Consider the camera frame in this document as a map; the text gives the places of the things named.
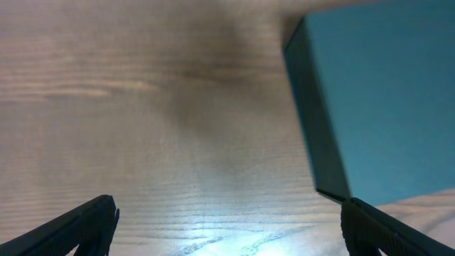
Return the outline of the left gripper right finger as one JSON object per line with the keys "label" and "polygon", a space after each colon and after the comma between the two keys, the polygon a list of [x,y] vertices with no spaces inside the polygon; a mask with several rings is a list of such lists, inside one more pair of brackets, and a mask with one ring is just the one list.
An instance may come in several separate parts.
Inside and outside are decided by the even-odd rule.
{"label": "left gripper right finger", "polygon": [[342,203],[341,229],[351,256],[448,255],[454,249],[358,199]]}

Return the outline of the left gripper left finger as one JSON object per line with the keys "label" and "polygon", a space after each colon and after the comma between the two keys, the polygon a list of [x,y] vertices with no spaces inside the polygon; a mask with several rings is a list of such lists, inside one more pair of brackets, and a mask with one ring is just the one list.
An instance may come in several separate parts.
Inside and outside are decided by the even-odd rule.
{"label": "left gripper left finger", "polygon": [[1,244],[5,256],[109,254],[119,221],[119,209],[109,195],[93,198],[77,208]]}

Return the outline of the dark green box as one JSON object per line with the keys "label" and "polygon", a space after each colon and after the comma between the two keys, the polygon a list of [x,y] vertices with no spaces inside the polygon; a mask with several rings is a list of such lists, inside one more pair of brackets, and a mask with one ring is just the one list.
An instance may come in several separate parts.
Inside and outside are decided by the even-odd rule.
{"label": "dark green box", "polygon": [[454,0],[311,12],[284,59],[319,193],[384,205],[454,187]]}

